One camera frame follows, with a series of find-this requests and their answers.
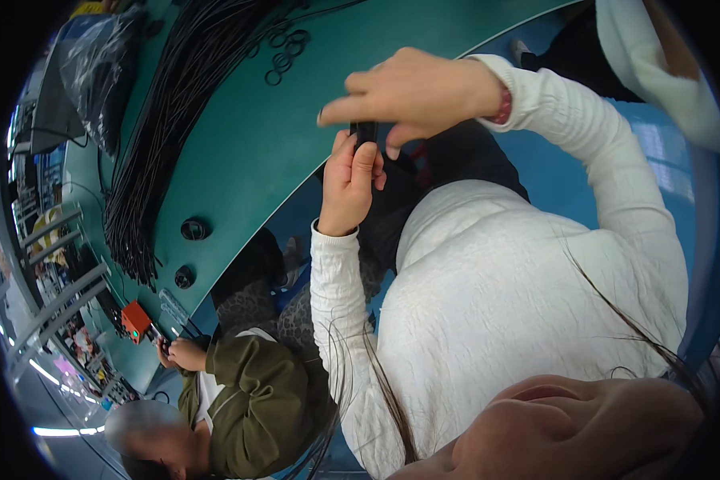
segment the white shirt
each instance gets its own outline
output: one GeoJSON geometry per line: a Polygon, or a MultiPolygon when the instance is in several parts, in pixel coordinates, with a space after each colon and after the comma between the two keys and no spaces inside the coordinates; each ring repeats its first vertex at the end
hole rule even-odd
{"type": "Polygon", "coordinates": [[[369,336],[401,402],[418,453],[430,456],[469,427],[502,389],[529,376],[640,376],[666,366],[580,274],[675,351],[685,329],[688,279],[672,215],[636,136],[614,107],[554,72],[475,55],[512,93],[501,132],[535,131],[582,161],[600,230],[547,214],[482,180],[432,191],[408,218],[398,276],[378,338],[366,332],[353,235],[312,232],[312,320],[342,430],[374,478],[403,466],[402,443],[366,351],[369,336]],[[337,385],[345,389],[339,391],[337,385]]]}
{"type": "Polygon", "coordinates": [[[694,144],[720,153],[720,109],[704,75],[673,77],[643,0],[596,0],[597,36],[622,85],[664,110],[694,144]]]}
{"type": "MultiPolygon", "coordinates": [[[[261,330],[258,327],[244,330],[238,333],[236,336],[250,335],[260,336],[261,338],[269,340],[270,342],[275,341],[275,339],[273,339],[272,336],[269,335],[269,333],[261,330]]],[[[213,421],[211,419],[210,413],[208,412],[208,408],[211,407],[213,401],[216,400],[216,398],[219,396],[221,390],[226,388],[226,385],[217,385],[216,377],[210,373],[205,372],[198,372],[196,380],[197,401],[200,404],[200,408],[197,409],[197,414],[195,415],[195,424],[197,424],[201,420],[205,420],[208,424],[208,430],[213,433],[213,421]]]]}

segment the black round component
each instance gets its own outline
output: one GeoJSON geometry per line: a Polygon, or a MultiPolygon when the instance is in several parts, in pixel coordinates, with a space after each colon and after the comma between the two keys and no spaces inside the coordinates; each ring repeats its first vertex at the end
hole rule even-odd
{"type": "Polygon", "coordinates": [[[187,240],[204,240],[211,235],[211,228],[204,220],[193,216],[182,223],[181,235],[187,240]]]}
{"type": "Polygon", "coordinates": [[[285,30],[275,30],[269,34],[269,46],[272,48],[280,48],[286,44],[287,35],[285,30]]]}
{"type": "Polygon", "coordinates": [[[275,67],[274,69],[277,73],[288,72],[291,68],[291,64],[291,58],[284,53],[278,53],[272,57],[272,65],[275,67]]]}
{"type": "Polygon", "coordinates": [[[259,43],[258,43],[258,42],[255,42],[255,43],[253,44],[253,46],[251,46],[251,49],[248,51],[248,53],[246,54],[246,56],[247,56],[248,58],[253,58],[253,57],[257,56],[258,54],[259,54],[259,43]]]}
{"type": "Polygon", "coordinates": [[[286,41],[288,43],[308,43],[310,40],[312,40],[312,36],[309,34],[307,30],[296,30],[294,32],[291,32],[286,37],[286,41]]]}
{"type": "Polygon", "coordinates": [[[304,52],[304,45],[303,43],[286,43],[286,46],[283,50],[286,51],[289,57],[297,57],[302,52],[304,52]]]}
{"type": "Polygon", "coordinates": [[[186,290],[195,283],[195,276],[192,274],[192,270],[187,265],[184,265],[176,271],[173,280],[176,282],[176,286],[186,290]]]}
{"type": "Polygon", "coordinates": [[[264,83],[268,84],[269,86],[274,87],[275,85],[280,85],[280,82],[282,82],[282,75],[280,75],[280,72],[270,70],[269,72],[266,72],[266,74],[264,74],[264,83]],[[270,78],[271,74],[277,75],[277,77],[273,80],[272,78],[270,78]]]}

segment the black pants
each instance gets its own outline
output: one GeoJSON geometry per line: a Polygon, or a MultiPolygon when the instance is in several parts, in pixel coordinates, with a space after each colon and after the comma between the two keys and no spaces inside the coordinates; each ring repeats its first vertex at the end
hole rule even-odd
{"type": "Polygon", "coordinates": [[[597,36],[594,5],[569,22],[545,53],[523,53],[520,62],[522,68],[532,72],[547,68],[579,82],[601,97],[643,103],[643,99],[621,84],[606,60],[597,36]]]}
{"type": "Polygon", "coordinates": [[[488,129],[467,120],[424,141],[432,172],[432,186],[420,187],[414,177],[385,161],[384,190],[372,187],[373,203],[360,224],[360,244],[372,251],[384,270],[397,273],[395,257],[400,235],[413,208],[432,189],[458,180],[486,180],[507,187],[528,200],[518,171],[501,151],[488,129]]]}

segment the fingernail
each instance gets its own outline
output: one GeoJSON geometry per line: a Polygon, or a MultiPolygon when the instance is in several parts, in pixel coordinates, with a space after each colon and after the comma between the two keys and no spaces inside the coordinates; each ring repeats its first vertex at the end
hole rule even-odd
{"type": "Polygon", "coordinates": [[[397,147],[387,147],[387,157],[390,160],[396,160],[400,156],[400,149],[397,147]]]}

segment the white knit sleeve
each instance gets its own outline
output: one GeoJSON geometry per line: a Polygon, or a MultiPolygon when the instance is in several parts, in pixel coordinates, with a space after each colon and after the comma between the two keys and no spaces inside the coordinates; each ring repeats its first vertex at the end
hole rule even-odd
{"type": "Polygon", "coordinates": [[[356,231],[326,236],[312,223],[312,323],[347,446],[371,476],[384,478],[402,466],[402,454],[372,365],[376,335],[365,310],[359,249],[356,231]]]}
{"type": "MultiPolygon", "coordinates": [[[[672,214],[629,122],[614,106],[577,82],[541,69],[528,72],[496,55],[474,55],[507,85],[506,124],[480,120],[493,131],[532,130],[586,168],[600,228],[622,236],[653,264],[673,298],[688,296],[685,257],[672,214]]],[[[684,315],[684,303],[677,305],[684,315]]]]}

